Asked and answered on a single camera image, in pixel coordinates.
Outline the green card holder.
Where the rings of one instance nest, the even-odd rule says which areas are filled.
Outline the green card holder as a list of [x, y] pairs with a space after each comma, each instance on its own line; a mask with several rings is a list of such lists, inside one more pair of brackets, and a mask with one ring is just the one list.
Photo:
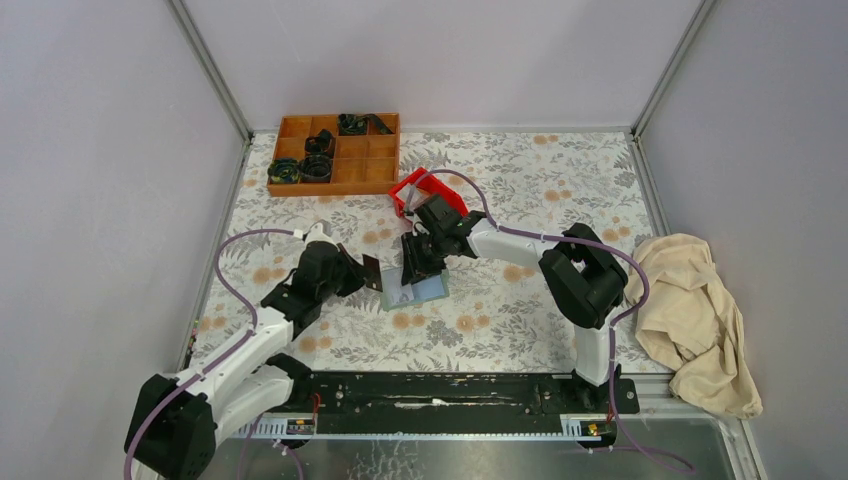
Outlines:
[[449, 296], [449, 272], [447, 270], [443, 270], [437, 276], [406, 285], [401, 284], [401, 276], [401, 267], [390, 268], [381, 272], [381, 307], [385, 311], [420, 305]]

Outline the stack of credit cards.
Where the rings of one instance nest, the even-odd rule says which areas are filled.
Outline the stack of credit cards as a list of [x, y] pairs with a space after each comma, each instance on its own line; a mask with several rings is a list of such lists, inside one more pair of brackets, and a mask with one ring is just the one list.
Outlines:
[[413, 211], [427, 199], [428, 194], [409, 184], [398, 192], [397, 197], [402, 201], [404, 210]]

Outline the red plastic bin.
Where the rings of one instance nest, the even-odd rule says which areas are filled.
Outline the red plastic bin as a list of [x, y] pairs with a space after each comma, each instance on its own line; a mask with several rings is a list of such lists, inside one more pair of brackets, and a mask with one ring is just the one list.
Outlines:
[[447, 184], [439, 180], [423, 167], [404, 178], [400, 183], [393, 186], [389, 192], [395, 214], [398, 218], [406, 216], [406, 203], [409, 195], [412, 195], [411, 208], [414, 209], [423, 200], [432, 195], [440, 195], [451, 207], [458, 210], [462, 215], [468, 213], [468, 208], [462, 197]]

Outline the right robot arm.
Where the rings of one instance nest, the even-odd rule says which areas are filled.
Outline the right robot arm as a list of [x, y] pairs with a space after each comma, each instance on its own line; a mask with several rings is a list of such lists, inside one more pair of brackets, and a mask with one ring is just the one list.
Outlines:
[[575, 223], [561, 239], [548, 240], [496, 226], [482, 211], [463, 215], [439, 195], [413, 212], [417, 223], [401, 236], [401, 283], [411, 285], [446, 269], [446, 259], [503, 260], [542, 274], [562, 316], [574, 325], [577, 358], [575, 402], [597, 412], [613, 398], [608, 318], [623, 300], [627, 275], [613, 252], [587, 225]]

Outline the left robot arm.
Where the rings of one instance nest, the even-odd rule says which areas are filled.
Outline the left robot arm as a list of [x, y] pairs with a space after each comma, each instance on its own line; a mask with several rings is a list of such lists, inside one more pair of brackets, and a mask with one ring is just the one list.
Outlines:
[[363, 287], [382, 288], [376, 258], [356, 260], [324, 234], [306, 240], [297, 266], [248, 307], [249, 322], [212, 359], [142, 385], [124, 446], [124, 478], [144, 466], [164, 479], [196, 479], [249, 420], [277, 405], [304, 407], [308, 381], [268, 361], [318, 319], [329, 298]]

